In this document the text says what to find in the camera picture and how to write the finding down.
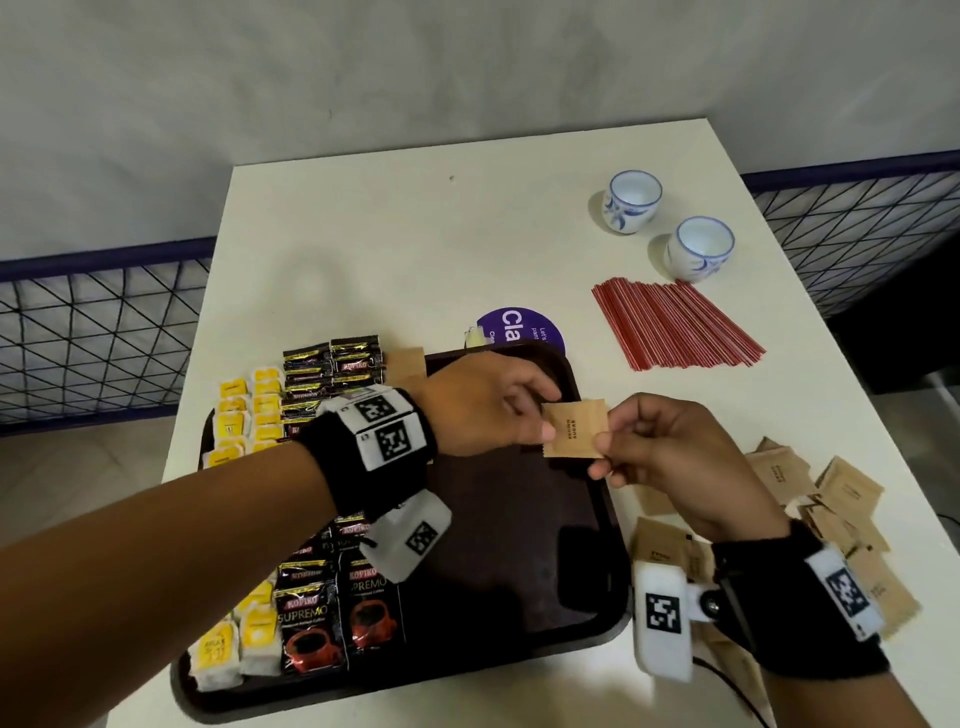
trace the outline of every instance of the white and blue teacup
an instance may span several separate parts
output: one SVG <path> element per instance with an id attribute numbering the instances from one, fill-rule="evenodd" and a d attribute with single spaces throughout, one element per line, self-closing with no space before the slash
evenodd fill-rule
<path id="1" fill-rule="evenodd" d="M 715 217 L 688 217 L 666 244 L 674 278 L 696 283 L 716 273 L 733 252 L 733 231 Z"/>
<path id="2" fill-rule="evenodd" d="M 649 172 L 628 169 L 614 175 L 603 195 L 603 219 L 614 232 L 629 235 L 653 219 L 663 197 L 660 180 Z"/>

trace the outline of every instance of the fingernail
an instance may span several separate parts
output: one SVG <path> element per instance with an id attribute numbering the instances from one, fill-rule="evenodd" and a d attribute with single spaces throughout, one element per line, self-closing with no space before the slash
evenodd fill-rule
<path id="1" fill-rule="evenodd" d="M 610 451 L 610 441 L 613 436 L 609 432 L 598 432 L 593 437 L 593 446 L 605 455 Z"/>

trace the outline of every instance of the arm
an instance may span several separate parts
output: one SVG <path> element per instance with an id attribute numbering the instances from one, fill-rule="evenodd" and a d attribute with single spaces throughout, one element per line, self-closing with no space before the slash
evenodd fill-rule
<path id="1" fill-rule="evenodd" d="M 703 405 L 633 395 L 611 410 L 610 427 L 597 435 L 595 445 L 607 457 L 590 466 L 592 477 L 609 475 L 614 488 L 646 483 L 660 489 L 694 531 L 715 543 L 789 533 L 789 519 Z M 763 674 L 783 728 L 926 726 L 890 672 L 833 681 Z"/>
<path id="2" fill-rule="evenodd" d="M 560 397 L 536 365 L 486 352 L 408 391 L 440 452 L 468 455 L 552 437 L 528 387 Z M 0 551 L 0 697 L 8 722 L 96 719 L 336 516 L 314 459 L 287 443 Z"/>

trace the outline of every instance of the red coffee cup image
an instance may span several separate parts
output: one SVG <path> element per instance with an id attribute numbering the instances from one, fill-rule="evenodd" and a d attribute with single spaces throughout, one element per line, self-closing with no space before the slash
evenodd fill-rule
<path id="1" fill-rule="evenodd" d="M 322 627 L 298 632 L 287 640 L 283 651 L 298 672 L 336 665 L 342 659 L 342 650 Z"/>
<path id="2" fill-rule="evenodd" d="M 389 642 L 396 631 L 396 621 L 386 603 L 365 599 L 350 610 L 350 629 L 357 647 L 370 647 Z"/>

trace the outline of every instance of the person's left hand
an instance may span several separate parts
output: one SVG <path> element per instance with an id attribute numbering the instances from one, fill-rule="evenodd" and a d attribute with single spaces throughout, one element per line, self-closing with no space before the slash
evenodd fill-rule
<path id="1" fill-rule="evenodd" d="M 476 455 L 507 445 L 553 440 L 531 392 L 558 400 L 560 388 L 532 361 L 479 352 L 417 384 L 403 385 L 433 427 L 446 455 Z"/>

